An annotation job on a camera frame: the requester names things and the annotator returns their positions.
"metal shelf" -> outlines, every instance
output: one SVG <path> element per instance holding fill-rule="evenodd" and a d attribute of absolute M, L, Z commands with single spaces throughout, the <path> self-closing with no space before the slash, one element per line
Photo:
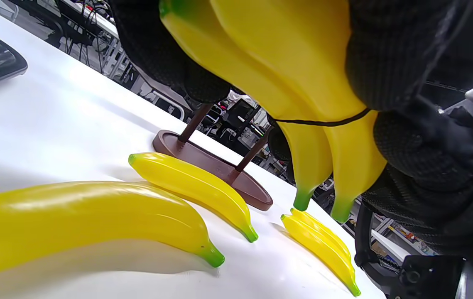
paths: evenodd
<path fill-rule="evenodd" d="M 419 252 L 419 254 L 421 255 L 426 255 L 424 252 L 422 252 L 419 248 L 417 248 L 416 246 L 413 246 L 413 244 L 410 242 L 410 240 L 408 240 L 402 233 L 399 233 L 396 229 L 394 229 L 392 226 L 388 226 L 388 229 L 390 231 L 392 231 L 394 234 L 396 234 L 397 236 L 399 236 L 399 238 L 401 238 L 402 240 L 404 240 L 404 242 L 408 243 L 409 246 L 411 246 L 411 248 L 413 248 L 415 251 Z"/>

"banana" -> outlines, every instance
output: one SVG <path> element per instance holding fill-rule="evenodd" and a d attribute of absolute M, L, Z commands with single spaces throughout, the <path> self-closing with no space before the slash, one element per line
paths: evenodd
<path fill-rule="evenodd" d="M 337 252 L 343 254 L 343 257 L 346 261 L 350 262 L 350 251 L 343 243 L 343 241 L 333 233 L 328 227 L 320 223 L 316 218 L 312 217 L 307 212 L 301 212 L 296 208 L 291 208 L 290 212 L 292 215 L 297 218 L 297 220 L 301 221 L 305 225 L 308 225 L 312 229 L 314 229 L 317 233 L 323 236 L 322 240 L 328 241 L 329 244 L 335 246 L 338 250 Z"/>
<path fill-rule="evenodd" d="M 204 68 L 248 93 L 276 119 L 318 119 L 299 93 L 227 36 L 208 0 L 162 0 L 160 4 L 163 24 Z M 296 201 L 304 202 L 332 172 L 331 147 L 321 127 L 279 126 L 292 152 Z"/>
<path fill-rule="evenodd" d="M 294 216 L 282 215 L 280 219 L 290 235 L 327 265 L 355 297 L 361 294 L 356 285 L 354 267 L 350 261 L 342 258 L 335 246 L 323 240 L 318 232 Z"/>
<path fill-rule="evenodd" d="M 0 271 L 119 239 L 155 240 L 196 254 L 212 267 L 225 261 L 193 207 L 145 184 L 65 182 L 0 193 Z"/>
<path fill-rule="evenodd" d="M 297 100 L 315 111 L 315 118 L 303 120 L 341 121 L 366 108 L 352 92 L 344 71 L 350 38 L 346 0 L 210 2 L 235 44 L 297 93 Z M 354 199 L 384 169 L 386 162 L 373 140 L 376 115 L 371 111 L 345 125 L 321 127 L 331 144 L 336 191 L 332 216 L 337 221 L 348 219 Z M 309 196 L 297 197 L 294 206 L 304 211 L 309 200 Z"/>
<path fill-rule="evenodd" d="M 214 174 L 160 153 L 132 154 L 129 163 L 145 180 L 217 214 L 249 242 L 259 238 L 244 199 Z"/>

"small yellow banana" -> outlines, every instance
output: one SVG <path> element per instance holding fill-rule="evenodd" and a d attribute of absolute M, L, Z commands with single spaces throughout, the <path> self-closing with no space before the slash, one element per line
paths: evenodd
<path fill-rule="evenodd" d="M 217 214 L 249 242 L 259 238 L 244 199 L 214 174 L 160 153 L 131 154 L 129 163 L 145 180 Z"/>
<path fill-rule="evenodd" d="M 155 240 L 196 254 L 212 267 L 225 260 L 193 207 L 145 184 L 65 182 L 0 193 L 0 271 L 120 239 Z"/>
<path fill-rule="evenodd" d="M 204 68 L 251 95 L 276 119 L 318 119 L 314 107 L 229 38 L 208 0 L 160 3 L 166 28 L 181 48 Z M 296 199 L 304 202 L 332 172 L 331 147 L 321 127 L 294 123 L 279 123 L 279 126 L 292 152 Z"/>
<path fill-rule="evenodd" d="M 354 267 L 341 257 L 336 246 L 331 246 L 319 233 L 294 216 L 282 215 L 280 219 L 290 235 L 327 265 L 355 297 L 361 294 L 356 285 Z"/>
<path fill-rule="evenodd" d="M 294 106 L 305 103 L 316 114 L 303 120 L 342 121 L 364 111 L 366 107 L 352 92 L 344 70 L 350 38 L 348 1 L 210 2 L 234 43 L 297 94 Z M 262 106 L 271 109 L 270 105 Z M 331 145 L 336 191 L 331 215 L 337 221 L 348 219 L 354 199 L 371 187 L 386 164 L 373 140 L 376 117 L 377 112 L 371 111 L 344 125 L 321 127 Z M 310 197 L 298 196 L 295 208 L 306 210 Z"/>
<path fill-rule="evenodd" d="M 296 208 L 291 208 L 290 212 L 292 215 L 300 220 L 301 222 L 305 223 L 312 229 L 315 229 L 316 232 L 320 233 L 323 236 L 323 240 L 325 242 L 331 243 L 333 246 L 338 248 L 338 251 L 342 253 L 345 257 L 345 260 L 350 262 L 350 252 L 345 243 L 331 231 L 328 227 L 320 223 L 316 218 L 312 217 L 307 212 L 301 212 Z"/>

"banana holder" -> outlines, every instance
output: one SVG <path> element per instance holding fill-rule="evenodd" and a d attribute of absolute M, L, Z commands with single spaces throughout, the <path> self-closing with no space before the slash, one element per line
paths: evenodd
<path fill-rule="evenodd" d="M 229 163 L 189 141 L 190 136 L 211 107 L 212 104 L 203 104 L 180 135 L 168 130 L 159 131 L 153 140 L 155 151 L 188 162 L 214 174 L 233 187 L 248 205 L 267 211 L 273 204 L 273 199 L 254 178 L 244 172 L 244 168 L 266 144 L 269 131 L 255 143 L 255 146 L 238 165 Z"/>

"banana bunch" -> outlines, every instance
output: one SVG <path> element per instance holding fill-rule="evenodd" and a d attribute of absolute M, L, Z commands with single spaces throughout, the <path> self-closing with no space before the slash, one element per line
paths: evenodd
<path fill-rule="evenodd" d="M 354 277 L 347 246 L 332 231 L 307 212 L 292 210 L 293 215 L 280 219 L 290 235 L 302 246 L 316 255 L 343 282 L 355 296 L 361 294 Z"/>
<path fill-rule="evenodd" d="M 163 24 L 192 59 L 275 119 L 330 123 L 364 111 L 344 72 L 346 0 L 162 0 L 160 7 Z M 295 208 L 306 210 L 334 171 L 332 216 L 348 219 L 354 199 L 385 166 L 373 140 L 376 116 L 334 127 L 278 121 L 292 153 Z"/>
<path fill-rule="evenodd" d="M 217 214 L 249 242 L 259 238 L 244 199 L 214 174 L 160 153 L 132 154 L 129 163 L 145 180 Z"/>
<path fill-rule="evenodd" d="M 225 261 L 192 206 L 146 184 L 65 182 L 0 193 L 0 271 L 119 239 L 155 240 L 212 267 Z"/>

